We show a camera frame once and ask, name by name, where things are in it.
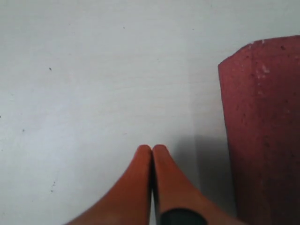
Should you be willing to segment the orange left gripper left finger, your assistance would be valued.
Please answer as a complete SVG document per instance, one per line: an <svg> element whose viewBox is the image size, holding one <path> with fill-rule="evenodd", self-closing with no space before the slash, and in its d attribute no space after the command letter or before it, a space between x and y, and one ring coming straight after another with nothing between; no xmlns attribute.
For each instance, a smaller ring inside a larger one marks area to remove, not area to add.
<svg viewBox="0 0 300 225"><path fill-rule="evenodd" d="M147 225L151 206L152 150L140 145L111 189L69 225Z"/></svg>

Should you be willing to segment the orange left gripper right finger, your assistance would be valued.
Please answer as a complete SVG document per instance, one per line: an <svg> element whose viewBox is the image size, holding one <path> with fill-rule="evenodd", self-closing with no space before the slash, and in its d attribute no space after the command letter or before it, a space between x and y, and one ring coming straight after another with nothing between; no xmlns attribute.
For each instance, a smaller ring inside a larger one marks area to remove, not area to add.
<svg viewBox="0 0 300 225"><path fill-rule="evenodd" d="M205 197L184 175L166 146L153 147L156 219L160 225L242 225Z"/></svg>

